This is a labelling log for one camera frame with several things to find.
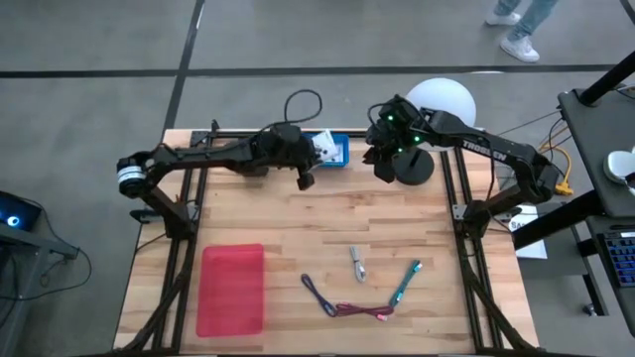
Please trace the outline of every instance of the wooden table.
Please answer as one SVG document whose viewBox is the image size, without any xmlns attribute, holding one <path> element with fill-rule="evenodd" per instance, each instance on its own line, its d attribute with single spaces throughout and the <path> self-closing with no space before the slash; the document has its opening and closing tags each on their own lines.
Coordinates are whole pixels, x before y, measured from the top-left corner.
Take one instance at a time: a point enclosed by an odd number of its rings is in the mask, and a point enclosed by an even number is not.
<svg viewBox="0 0 635 357">
<path fill-rule="evenodd" d="M 186 147 L 190 135 L 191 130 L 169 130 L 165 142 Z M 437 167 L 430 180 L 404 186 L 376 178 L 372 167 L 361 163 L 366 149 L 361 140 L 351 140 L 347 168 L 314 170 L 316 184 L 307 191 L 298 190 L 295 171 L 271 170 L 266 178 L 244 178 L 225 169 L 209 171 L 182 353 L 473 352 L 439 155 L 433 154 Z M 490 182 L 489 160 L 465 153 L 465 162 L 474 198 L 484 196 Z M 171 173 L 160 187 L 174 196 L 182 180 L 183 173 Z M 192 197 L 195 187 L 193 182 Z M 144 226 L 139 244 L 163 231 L 163 224 Z M 265 247 L 264 332 L 198 338 L 195 323 L 202 250 L 210 245 L 246 243 Z M 522 336 L 538 345 L 511 238 L 489 231 L 483 244 L 496 302 Z M 129 342 L 156 307 L 169 245 L 168 239 L 162 239 L 136 256 L 115 347 Z M 361 252 L 368 272 L 364 284 L 355 280 L 350 245 Z M 413 259 L 420 259 L 424 267 L 386 322 L 368 315 L 328 317 L 300 281 L 301 273 L 309 274 L 333 303 L 385 305 Z M 487 336 L 484 309 L 479 311 Z M 167 343 L 172 335 L 171 318 L 169 315 Z M 491 345 L 488 337 L 485 341 Z"/>
</svg>

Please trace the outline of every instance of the white sneaker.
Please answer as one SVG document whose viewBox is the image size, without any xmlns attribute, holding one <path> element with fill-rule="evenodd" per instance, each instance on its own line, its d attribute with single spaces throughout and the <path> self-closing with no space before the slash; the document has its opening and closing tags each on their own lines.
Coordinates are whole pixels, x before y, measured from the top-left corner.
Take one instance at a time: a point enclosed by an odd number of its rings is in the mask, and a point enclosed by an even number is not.
<svg viewBox="0 0 635 357">
<path fill-rule="evenodd" d="M 494 13 L 489 13 L 487 18 L 485 18 L 485 22 L 487 25 L 505 25 L 505 26 L 514 26 L 518 24 L 521 16 L 516 13 L 511 13 L 507 16 L 498 16 Z"/>
<path fill-rule="evenodd" d="M 523 62 L 533 63 L 540 59 L 540 55 L 532 47 L 529 36 L 513 42 L 505 38 L 501 41 L 500 48 L 510 56 Z"/>
</svg>

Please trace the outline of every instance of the white globe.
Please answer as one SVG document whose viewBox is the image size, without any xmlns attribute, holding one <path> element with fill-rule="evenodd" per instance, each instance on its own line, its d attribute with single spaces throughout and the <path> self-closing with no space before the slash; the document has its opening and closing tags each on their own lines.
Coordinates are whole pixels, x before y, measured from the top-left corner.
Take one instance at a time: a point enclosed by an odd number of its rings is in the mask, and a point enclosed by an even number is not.
<svg viewBox="0 0 635 357">
<path fill-rule="evenodd" d="M 461 83 L 447 78 L 433 78 L 424 80 L 408 92 L 406 99 L 417 109 L 428 108 L 446 111 L 455 115 L 465 125 L 473 127 L 476 122 L 476 103 L 474 98 Z M 447 151 L 451 148 L 441 148 L 424 143 L 419 148 L 426 151 Z"/>
</svg>

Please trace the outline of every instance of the red plastic board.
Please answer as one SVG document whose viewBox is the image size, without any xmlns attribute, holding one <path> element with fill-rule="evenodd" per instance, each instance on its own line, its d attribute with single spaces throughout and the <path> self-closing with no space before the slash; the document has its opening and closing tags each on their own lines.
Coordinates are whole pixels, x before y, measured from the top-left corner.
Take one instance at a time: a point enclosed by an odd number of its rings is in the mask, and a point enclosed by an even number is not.
<svg viewBox="0 0 635 357">
<path fill-rule="evenodd" d="M 211 246 L 202 252 L 198 337 L 262 332 L 264 249 L 261 244 Z"/>
</svg>

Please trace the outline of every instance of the blue box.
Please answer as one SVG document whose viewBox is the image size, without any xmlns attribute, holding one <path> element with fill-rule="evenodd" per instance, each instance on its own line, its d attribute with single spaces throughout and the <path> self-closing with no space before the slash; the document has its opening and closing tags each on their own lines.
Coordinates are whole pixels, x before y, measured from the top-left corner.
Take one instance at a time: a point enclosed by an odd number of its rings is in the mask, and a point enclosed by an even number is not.
<svg viewBox="0 0 635 357">
<path fill-rule="evenodd" d="M 313 137 L 317 134 L 305 133 L 308 137 Z M 348 165 L 348 135 L 345 134 L 333 134 L 330 133 L 333 138 L 333 142 L 339 148 L 339 156 L 331 159 L 331 161 L 321 164 L 321 168 L 343 168 Z"/>
</svg>

